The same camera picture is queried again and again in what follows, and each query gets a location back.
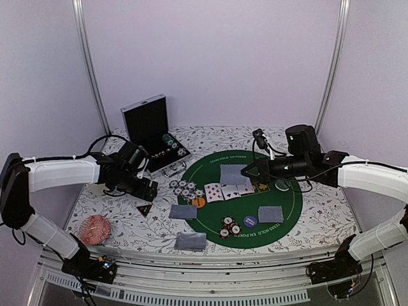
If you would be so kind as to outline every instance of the cable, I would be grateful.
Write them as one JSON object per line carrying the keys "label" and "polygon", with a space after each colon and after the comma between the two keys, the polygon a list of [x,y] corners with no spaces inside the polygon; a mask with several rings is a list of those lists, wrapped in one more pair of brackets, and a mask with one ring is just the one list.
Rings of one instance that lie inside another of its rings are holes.
{"label": "cable", "polygon": [[313,185],[312,185],[312,183],[310,183],[309,180],[306,181],[306,183],[310,186],[310,189],[309,189],[309,190],[300,190],[300,191],[297,191],[297,190],[294,190],[291,186],[289,186],[287,182],[283,181],[283,183],[285,183],[286,187],[288,187],[288,188],[289,188],[290,190],[292,190],[294,193],[309,193],[309,192],[311,192],[311,191],[313,190]]}
{"label": "cable", "polygon": [[[59,253],[58,253],[56,250],[54,250],[54,249],[51,249],[51,250],[52,250],[54,253],[57,254],[57,256],[58,256],[59,259],[62,261],[62,263],[65,262],[65,259],[61,256],[61,254],[59,254]],[[66,266],[67,266],[68,269],[71,271],[72,275],[73,275],[73,276],[77,279],[77,281],[81,284],[82,294],[85,295],[85,292],[84,292],[84,290],[85,290],[86,293],[87,293],[87,297],[89,297],[89,299],[92,301],[92,303],[93,303],[94,306],[97,306],[95,300],[94,300],[93,297],[92,297],[92,295],[89,293],[89,289],[88,289],[89,285],[88,285],[83,279],[81,279],[79,276],[75,275],[74,271],[71,269],[71,267],[70,267],[69,265],[66,265]],[[84,302],[87,304],[87,306],[92,306],[90,303],[88,303],[88,301],[86,300],[86,298],[84,298],[83,300],[84,300]]]}
{"label": "cable", "polygon": [[281,151],[275,150],[275,149],[270,145],[270,143],[267,143],[267,144],[268,144],[268,147],[270,147],[270,149],[271,149],[272,151],[274,151],[276,154],[280,154],[280,155],[283,155],[283,156],[287,156],[287,154],[286,154],[285,152],[281,152]]}
{"label": "cable", "polygon": [[[254,163],[256,164],[256,157],[255,157],[255,140],[254,140],[253,143],[252,143],[252,158],[253,158],[253,160],[254,160]],[[399,167],[396,167],[396,166],[391,166],[391,165],[389,165],[389,164],[378,163],[378,162],[376,162],[376,161],[348,161],[348,162],[346,162],[346,163],[342,163],[342,164],[338,164],[338,165],[336,165],[336,166],[332,166],[331,168],[328,168],[327,170],[322,171],[322,172],[320,172],[320,173],[318,173],[318,174],[316,174],[316,175],[314,175],[314,176],[312,176],[312,177],[302,178],[302,179],[300,179],[300,180],[291,180],[291,179],[288,179],[288,178],[276,177],[275,175],[271,175],[271,174],[269,174],[269,173],[265,173],[265,172],[264,172],[262,169],[260,169],[260,168],[258,168],[258,170],[261,171],[263,174],[268,175],[269,177],[272,177],[273,179],[283,180],[283,181],[285,181],[285,182],[297,182],[297,183],[299,183],[299,182],[307,182],[308,180],[313,180],[314,178],[319,177],[320,175],[323,175],[323,174],[325,174],[325,173],[328,173],[329,171],[332,171],[332,170],[334,170],[334,169],[337,169],[337,168],[346,166],[346,165],[348,165],[348,164],[373,164],[373,165],[375,165],[375,166],[382,166],[382,167],[385,167],[385,168],[389,168],[389,169],[396,170],[396,171],[400,171],[400,172],[404,172],[404,173],[407,173],[407,172],[408,172],[408,170],[405,170],[405,169],[402,169],[402,168],[399,168]]]}
{"label": "cable", "polygon": [[17,243],[19,245],[25,245],[26,244],[26,234],[23,231],[21,231],[21,232],[23,233],[23,241],[20,241],[17,238],[17,236],[15,235],[15,232],[14,232],[14,228],[11,230],[11,234],[13,235],[14,240],[17,241]]}
{"label": "cable", "polygon": [[[85,158],[85,157],[89,156],[89,154],[91,154],[91,151],[92,151],[92,149],[95,147],[95,145],[96,145],[98,142],[100,142],[101,140],[106,139],[106,138],[119,138],[119,139],[121,139],[121,140],[124,140],[125,142],[129,142],[129,140],[127,140],[126,138],[124,138],[124,137],[122,137],[122,136],[120,136],[120,135],[104,135],[104,136],[101,136],[101,137],[97,138],[96,140],[94,140],[94,141],[91,143],[91,145],[89,146],[87,152],[85,152],[85,153],[82,154],[82,155],[76,156],[75,159],[81,159],[81,158]],[[15,168],[17,168],[18,166],[23,166],[23,165],[25,165],[25,164],[31,164],[31,163],[34,163],[34,162],[37,162],[37,161],[62,161],[62,160],[67,160],[67,159],[68,159],[68,160],[71,160],[71,159],[73,159],[73,156],[39,157],[39,158],[36,158],[36,159],[26,159],[25,161],[19,161],[19,162],[15,163],[15,164],[12,164],[12,165],[7,169],[7,172],[6,172],[6,174],[4,175],[3,180],[8,179],[8,178],[10,177],[12,171],[13,171]]]}
{"label": "cable", "polygon": [[124,196],[126,193],[121,193],[121,194],[112,194],[109,193],[108,191],[104,190],[103,193],[105,193],[107,196],[113,196],[114,198],[118,198],[119,196]]}
{"label": "cable", "polygon": [[348,298],[350,298],[350,297],[352,297],[352,296],[354,296],[354,295],[357,295],[358,293],[362,292],[363,289],[367,286],[368,282],[369,282],[370,279],[371,279],[371,275],[372,275],[373,269],[374,269],[374,256],[373,256],[373,254],[371,254],[371,269],[370,269],[370,273],[369,273],[368,278],[367,278],[367,280],[365,281],[364,285],[360,288],[359,291],[353,292],[353,293],[351,293],[350,295],[346,296],[345,298],[342,298],[342,297],[340,296],[340,297],[338,298],[338,300],[345,300],[345,299],[348,299]]}

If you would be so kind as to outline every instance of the green poker mat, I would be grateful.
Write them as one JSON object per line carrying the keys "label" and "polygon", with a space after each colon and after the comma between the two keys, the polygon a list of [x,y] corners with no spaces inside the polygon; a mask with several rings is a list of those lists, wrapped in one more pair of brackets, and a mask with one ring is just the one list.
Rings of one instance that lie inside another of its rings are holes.
{"label": "green poker mat", "polygon": [[[256,157],[266,157],[256,153]],[[227,150],[205,156],[190,166],[183,174],[182,180],[195,182],[198,189],[205,190],[204,185],[219,183],[221,164],[251,164],[252,152],[245,150]],[[298,183],[288,183],[292,190],[279,191],[275,181],[267,185],[252,182],[254,194],[245,194],[228,201],[206,203],[198,209],[198,218],[187,221],[193,230],[206,233],[207,239],[225,247],[252,249],[272,244],[288,234],[295,226],[302,212],[302,194]],[[179,205],[191,205],[178,197]],[[254,228],[244,225],[244,218],[251,215],[258,220],[258,207],[281,206],[284,216],[283,223],[258,223]],[[223,217],[230,216],[242,227],[238,236],[231,235],[227,239],[219,236]]]}

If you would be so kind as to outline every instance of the pink coaster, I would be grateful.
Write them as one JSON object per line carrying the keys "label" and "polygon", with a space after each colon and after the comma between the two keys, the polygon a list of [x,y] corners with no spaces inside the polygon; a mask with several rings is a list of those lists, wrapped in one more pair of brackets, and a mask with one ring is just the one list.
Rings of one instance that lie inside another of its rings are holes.
{"label": "pink coaster", "polygon": [[101,215],[92,215],[79,227],[79,239],[87,245],[104,242],[110,233],[109,220]]}

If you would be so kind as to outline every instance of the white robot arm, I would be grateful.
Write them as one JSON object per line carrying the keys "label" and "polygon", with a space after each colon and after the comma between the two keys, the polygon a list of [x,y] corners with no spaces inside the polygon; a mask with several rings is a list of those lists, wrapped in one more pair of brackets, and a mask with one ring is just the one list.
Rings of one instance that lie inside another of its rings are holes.
{"label": "white robot arm", "polygon": [[[263,149],[262,130],[254,131],[254,144]],[[286,130],[291,155],[257,159],[242,170],[242,175],[268,183],[272,179],[288,182],[312,180],[332,187],[358,188],[408,202],[407,168],[390,166],[350,156],[346,152],[321,152],[312,126],[298,125]],[[295,180],[295,177],[306,177]],[[312,263],[308,275],[312,283],[332,281],[362,271],[359,261],[408,239],[408,206],[392,218],[364,233],[346,238],[335,259]]]}
{"label": "white robot arm", "polygon": [[81,279],[112,283],[115,265],[91,259],[88,249],[77,237],[67,234],[30,206],[29,194],[56,186],[88,183],[105,184],[111,191],[116,189],[152,201],[157,195],[157,182],[140,176],[146,165],[147,154],[131,142],[109,156],[90,152],[79,159],[73,156],[72,159],[24,160],[18,153],[12,153],[0,174],[3,223],[13,230],[22,230],[62,256],[63,272]]}

